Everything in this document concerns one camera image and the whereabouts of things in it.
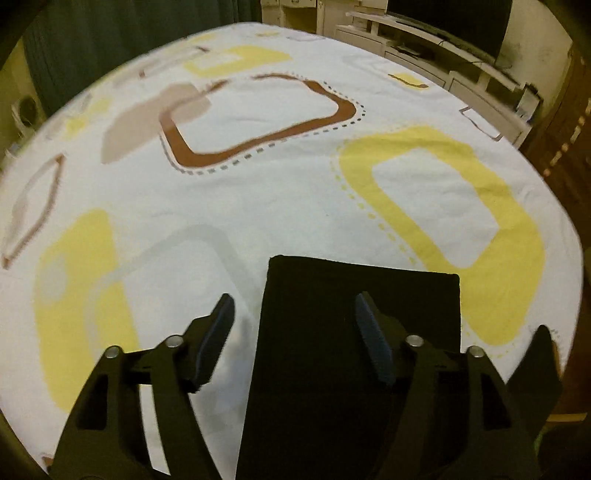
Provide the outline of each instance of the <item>silver bolt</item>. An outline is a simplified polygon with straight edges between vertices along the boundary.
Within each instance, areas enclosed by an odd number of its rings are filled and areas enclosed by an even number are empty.
[[[110,346],[105,351],[105,356],[107,358],[115,358],[117,355],[119,355],[119,347],[118,346]]]
[[[164,343],[166,343],[168,348],[176,348],[183,344],[183,337],[180,335],[171,335],[164,341]]]
[[[482,358],[485,355],[482,347],[479,347],[477,345],[472,345],[468,349],[468,352],[470,352],[470,355],[475,356],[476,358]]]
[[[410,346],[420,347],[420,346],[423,346],[423,344],[425,343],[425,340],[423,340],[423,338],[418,335],[408,335],[406,338],[406,342]]]

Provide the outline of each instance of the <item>tv stand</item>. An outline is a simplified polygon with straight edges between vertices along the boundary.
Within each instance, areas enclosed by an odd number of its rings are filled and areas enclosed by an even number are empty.
[[[364,50],[394,61],[445,88],[460,98],[501,137],[519,148],[531,131],[514,106],[525,88],[493,65],[459,48],[445,38],[408,25],[393,15],[347,12],[352,25],[337,25],[335,36]],[[428,47],[433,58],[407,55],[395,47],[412,41]]]

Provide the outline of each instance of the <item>black flat screen tv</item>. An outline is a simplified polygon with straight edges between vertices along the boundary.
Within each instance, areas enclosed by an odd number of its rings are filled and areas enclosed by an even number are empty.
[[[513,0],[389,0],[387,13],[494,62]]]

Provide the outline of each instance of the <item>bedsheet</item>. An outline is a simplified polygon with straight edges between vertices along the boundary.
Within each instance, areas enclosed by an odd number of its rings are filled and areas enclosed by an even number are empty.
[[[73,99],[0,184],[0,407],[27,449],[54,453],[107,346],[152,348],[228,292],[236,323],[191,400],[233,478],[278,254],[458,273],[462,349],[507,379],[546,324],[564,366],[579,239],[466,107],[389,60],[261,24],[184,38]],[[142,409],[165,470],[149,388]]]

